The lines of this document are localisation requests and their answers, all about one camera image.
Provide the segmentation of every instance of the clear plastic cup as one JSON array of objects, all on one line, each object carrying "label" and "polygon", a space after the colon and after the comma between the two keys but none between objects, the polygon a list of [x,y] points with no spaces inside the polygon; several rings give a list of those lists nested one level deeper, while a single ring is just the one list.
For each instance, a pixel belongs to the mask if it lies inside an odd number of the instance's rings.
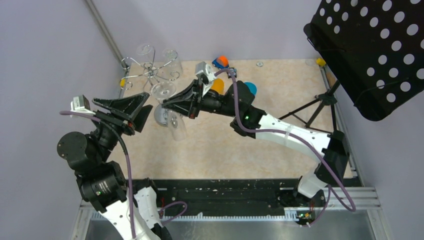
[{"label": "clear plastic cup", "polygon": [[164,67],[161,71],[161,77],[170,81],[177,80],[183,74],[183,66],[178,52],[173,49],[165,49],[162,56]]}]

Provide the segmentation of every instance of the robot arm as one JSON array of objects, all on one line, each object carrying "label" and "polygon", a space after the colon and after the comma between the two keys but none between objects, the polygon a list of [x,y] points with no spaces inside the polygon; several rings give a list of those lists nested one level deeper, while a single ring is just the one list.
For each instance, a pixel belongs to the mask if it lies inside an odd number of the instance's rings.
[{"label": "robot arm", "polygon": [[57,153],[75,171],[76,182],[86,202],[105,217],[119,232],[123,240],[132,240],[130,209],[133,209],[135,239],[171,240],[163,227],[156,205],[157,189],[153,181],[145,179],[141,189],[133,196],[132,186],[127,184],[121,167],[108,157],[122,134],[141,132],[151,105],[143,106],[148,93],[127,98],[94,99],[97,106],[109,113],[91,111],[87,99],[75,97],[68,115],[85,116],[93,120],[96,129],[90,134],[69,132],[57,144]]},{"label": "robot arm", "polygon": [[334,184],[335,180],[321,164],[315,153],[305,143],[290,136],[288,133],[306,140],[324,158],[338,179],[343,179],[349,154],[346,151],[346,140],[342,132],[335,131],[333,134],[328,135],[300,128],[283,122],[264,110],[255,108],[252,106],[255,96],[242,81],[236,82],[238,99],[234,99],[233,85],[230,86],[224,95],[210,90],[211,87],[209,85],[215,80],[215,75],[211,77],[210,66],[205,62],[201,62],[196,66],[196,75],[197,79],[194,79],[185,90],[164,100],[162,107],[171,109],[190,119],[195,119],[200,111],[234,117],[236,115],[234,104],[235,101],[238,101],[239,112],[237,114],[239,114],[244,127],[250,130],[283,130],[287,134],[270,131],[246,132],[239,127],[236,119],[230,123],[234,131],[244,137],[248,136],[281,144],[299,151],[319,163],[316,169],[311,170],[300,178],[295,189],[296,194],[300,193],[310,199],[326,185]]}]

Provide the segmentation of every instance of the lavender wall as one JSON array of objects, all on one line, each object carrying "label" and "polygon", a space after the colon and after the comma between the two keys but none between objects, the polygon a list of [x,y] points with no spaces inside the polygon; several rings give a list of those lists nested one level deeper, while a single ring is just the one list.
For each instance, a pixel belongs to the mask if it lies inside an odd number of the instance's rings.
[{"label": "lavender wall", "polygon": [[346,134],[366,186],[376,188],[394,239],[416,239],[423,231],[424,94],[385,119],[362,117],[343,89],[336,92]]},{"label": "lavender wall", "polygon": [[124,56],[141,43],[183,60],[317,56],[303,33],[321,0],[95,0]]},{"label": "lavender wall", "polygon": [[81,196],[56,153],[73,96],[118,96],[121,71],[82,0],[0,1],[0,239],[70,238]]}]

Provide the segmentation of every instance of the glass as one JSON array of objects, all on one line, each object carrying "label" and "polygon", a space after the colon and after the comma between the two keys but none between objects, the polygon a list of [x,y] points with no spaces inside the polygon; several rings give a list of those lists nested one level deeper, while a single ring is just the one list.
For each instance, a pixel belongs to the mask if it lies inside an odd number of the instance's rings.
[{"label": "glass", "polygon": [[170,81],[159,82],[153,85],[150,90],[151,96],[157,99],[159,103],[162,103],[163,100],[170,98],[175,94],[176,91],[177,87],[173,82]]},{"label": "glass", "polygon": [[161,77],[170,81],[177,80],[183,74],[183,66],[178,52],[173,49],[165,49],[162,52],[164,59],[164,67],[162,68]]},{"label": "glass", "polygon": [[183,118],[179,113],[168,110],[167,111],[167,126],[171,132],[172,138],[175,141],[182,141],[187,137],[186,125]]},{"label": "glass", "polygon": [[138,56],[141,57],[140,62],[142,62],[142,66],[145,68],[153,67],[153,64],[155,63],[156,51],[152,45],[148,43],[141,44],[137,47],[135,52]]}]

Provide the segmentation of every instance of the blue ball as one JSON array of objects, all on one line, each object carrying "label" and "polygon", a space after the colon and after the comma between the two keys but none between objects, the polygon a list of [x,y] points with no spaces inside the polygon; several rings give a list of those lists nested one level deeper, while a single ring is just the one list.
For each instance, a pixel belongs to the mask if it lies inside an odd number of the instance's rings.
[{"label": "blue ball", "polygon": [[256,93],[258,92],[258,88],[256,87],[255,84],[253,84],[252,82],[245,82],[244,84],[247,85],[247,87],[249,88],[250,92],[256,96]]}]

